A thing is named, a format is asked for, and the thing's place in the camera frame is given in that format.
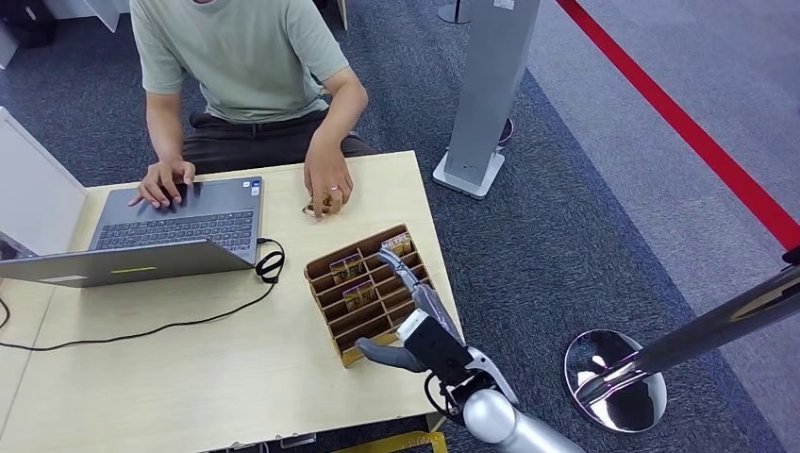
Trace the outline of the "person's left hand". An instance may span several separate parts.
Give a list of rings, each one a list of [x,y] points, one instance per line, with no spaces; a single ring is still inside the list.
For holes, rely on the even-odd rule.
[[[304,162],[304,181],[314,217],[318,220],[340,212],[353,191],[345,157],[334,145],[323,143],[309,147]]]

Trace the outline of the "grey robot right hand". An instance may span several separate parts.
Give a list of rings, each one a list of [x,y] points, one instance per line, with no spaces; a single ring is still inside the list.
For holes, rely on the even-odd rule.
[[[454,342],[465,346],[455,322],[443,305],[437,292],[427,283],[423,283],[410,268],[389,248],[381,247],[377,257],[389,265],[394,274],[399,277],[409,290],[416,310],[437,321],[442,330],[454,338]],[[430,369],[423,362],[425,355],[430,356],[427,349],[418,354],[408,351],[404,346],[380,345],[365,337],[356,340],[356,349],[368,360],[390,367],[401,368],[411,373],[422,373]]]

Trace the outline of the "person's right hand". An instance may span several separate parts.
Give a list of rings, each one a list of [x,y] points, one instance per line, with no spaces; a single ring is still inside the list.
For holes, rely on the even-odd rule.
[[[166,209],[180,204],[183,197],[177,185],[179,183],[192,185],[194,177],[195,166],[182,159],[151,164],[128,206],[134,207],[144,203],[155,209]]]

